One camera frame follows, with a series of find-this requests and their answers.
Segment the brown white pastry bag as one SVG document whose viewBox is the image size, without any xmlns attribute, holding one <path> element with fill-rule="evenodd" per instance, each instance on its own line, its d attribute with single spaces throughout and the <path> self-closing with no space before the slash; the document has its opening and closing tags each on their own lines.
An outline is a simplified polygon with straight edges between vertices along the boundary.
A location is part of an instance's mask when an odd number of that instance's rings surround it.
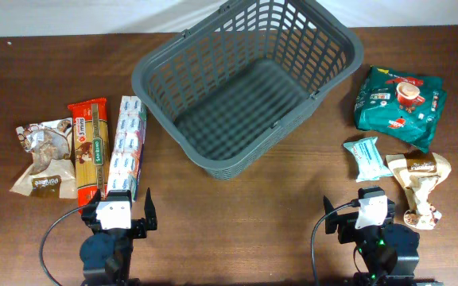
<svg viewBox="0 0 458 286">
<path fill-rule="evenodd" d="M 31 123 L 16 128 L 23 149 L 33 163 L 10 189 L 13 193 L 46 199 L 75 199 L 71 118 Z"/>
</svg>

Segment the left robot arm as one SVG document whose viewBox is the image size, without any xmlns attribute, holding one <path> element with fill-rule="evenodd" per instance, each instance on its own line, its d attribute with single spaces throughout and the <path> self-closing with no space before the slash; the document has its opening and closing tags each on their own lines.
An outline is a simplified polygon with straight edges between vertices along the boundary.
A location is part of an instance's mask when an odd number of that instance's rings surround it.
<svg viewBox="0 0 458 286">
<path fill-rule="evenodd" d="M 111 191 L 105 200 L 97 191 L 83 206 L 81 218 L 93 235 L 80 247 L 84 285 L 139 285 L 130 277 L 134 241 L 157 229 L 157 213 L 150 190 L 146 191 L 145 216 L 131 218 L 129 191 Z"/>
</svg>

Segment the green coffee bag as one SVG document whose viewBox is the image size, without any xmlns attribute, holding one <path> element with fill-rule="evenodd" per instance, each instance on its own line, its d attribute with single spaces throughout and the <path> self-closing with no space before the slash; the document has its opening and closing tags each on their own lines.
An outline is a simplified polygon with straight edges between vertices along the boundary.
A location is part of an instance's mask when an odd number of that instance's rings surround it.
<svg viewBox="0 0 458 286">
<path fill-rule="evenodd" d="M 372 66 L 355 100 L 355 126 L 385 133 L 427 153 L 446 99 L 440 77 Z"/>
</svg>

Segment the Kleenex tissue multipack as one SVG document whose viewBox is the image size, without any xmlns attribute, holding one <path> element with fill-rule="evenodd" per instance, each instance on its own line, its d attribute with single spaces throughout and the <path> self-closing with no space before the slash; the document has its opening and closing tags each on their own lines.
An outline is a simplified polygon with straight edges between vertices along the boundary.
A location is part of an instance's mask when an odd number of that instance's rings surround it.
<svg viewBox="0 0 458 286">
<path fill-rule="evenodd" d="M 107 182 L 110 191 L 130 191 L 135 202 L 146 138 L 146 106 L 137 96 L 122 96 Z"/>
</svg>

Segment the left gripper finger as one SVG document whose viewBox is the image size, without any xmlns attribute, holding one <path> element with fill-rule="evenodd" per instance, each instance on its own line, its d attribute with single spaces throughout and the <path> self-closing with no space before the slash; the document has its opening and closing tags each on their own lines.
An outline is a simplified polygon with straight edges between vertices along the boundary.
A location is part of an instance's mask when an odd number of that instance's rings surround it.
<svg viewBox="0 0 458 286">
<path fill-rule="evenodd" d="M 153 200 L 151 197 L 151 191 L 149 187 L 146 190 L 144 212 L 145 212 L 147 221 L 156 221 L 157 220 L 156 208 L 153 204 Z"/>
<path fill-rule="evenodd" d="M 94 211 L 101 200 L 101 190 L 98 189 L 86 204 L 86 211 Z"/>
</svg>

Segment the light teal snack packet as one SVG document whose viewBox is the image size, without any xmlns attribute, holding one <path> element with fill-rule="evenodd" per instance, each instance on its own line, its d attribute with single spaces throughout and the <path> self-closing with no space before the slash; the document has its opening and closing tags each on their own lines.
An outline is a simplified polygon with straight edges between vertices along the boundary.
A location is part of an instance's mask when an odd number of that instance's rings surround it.
<svg viewBox="0 0 458 286">
<path fill-rule="evenodd" d="M 358 165 L 359 174 L 356 182 L 376 181 L 382 177 L 392 176 L 391 170 L 384 165 L 379 154 L 376 142 L 377 137 L 365 137 L 358 141 L 343 143 L 343 147 L 355 158 Z"/>
</svg>

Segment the beige snack bag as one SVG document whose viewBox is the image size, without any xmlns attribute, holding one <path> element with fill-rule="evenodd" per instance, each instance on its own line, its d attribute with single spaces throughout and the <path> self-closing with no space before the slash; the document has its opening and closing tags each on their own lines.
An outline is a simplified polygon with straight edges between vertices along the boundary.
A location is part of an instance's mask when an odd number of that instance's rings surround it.
<svg viewBox="0 0 458 286">
<path fill-rule="evenodd" d="M 452 171 L 450 163 L 437 153 L 422 151 L 386 155 L 386 163 L 406 195 L 409 209 L 403 215 L 405 224 L 433 230 L 442 213 L 431 204 L 429 195 L 447 179 Z"/>
</svg>

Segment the grey plastic basket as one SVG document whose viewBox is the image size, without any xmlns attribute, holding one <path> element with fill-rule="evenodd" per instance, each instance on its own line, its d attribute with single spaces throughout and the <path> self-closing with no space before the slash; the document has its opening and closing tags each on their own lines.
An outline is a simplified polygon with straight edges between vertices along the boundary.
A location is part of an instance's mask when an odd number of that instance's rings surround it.
<svg viewBox="0 0 458 286">
<path fill-rule="evenodd" d="M 362 62 L 361 40 L 319 2 L 238 0 L 144 56 L 131 83 L 194 164 L 229 180 Z"/>
</svg>

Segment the orange spaghetti packet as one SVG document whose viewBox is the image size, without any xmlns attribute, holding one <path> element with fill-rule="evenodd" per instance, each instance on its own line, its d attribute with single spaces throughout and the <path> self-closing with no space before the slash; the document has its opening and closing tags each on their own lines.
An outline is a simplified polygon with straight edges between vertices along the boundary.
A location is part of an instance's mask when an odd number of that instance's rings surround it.
<svg viewBox="0 0 458 286">
<path fill-rule="evenodd" d="M 106 196 L 110 148 L 107 100 L 90 99 L 68 105 L 73 119 L 73 155 L 78 205 L 84 206 L 100 191 Z"/>
</svg>

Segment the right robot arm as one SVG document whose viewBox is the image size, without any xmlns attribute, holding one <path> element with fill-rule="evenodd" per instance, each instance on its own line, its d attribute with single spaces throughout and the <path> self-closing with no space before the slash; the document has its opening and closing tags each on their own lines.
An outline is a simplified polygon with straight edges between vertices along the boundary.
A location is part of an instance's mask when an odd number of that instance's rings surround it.
<svg viewBox="0 0 458 286">
<path fill-rule="evenodd" d="M 323 198 L 326 234 L 338 242 L 353 243 L 353 255 L 361 256 L 367 270 L 358 269 L 347 285 L 441 285 L 434 279 L 417 280 L 420 234 L 394 222 L 395 203 L 378 186 L 358 190 L 358 197 L 334 207 Z"/>
</svg>

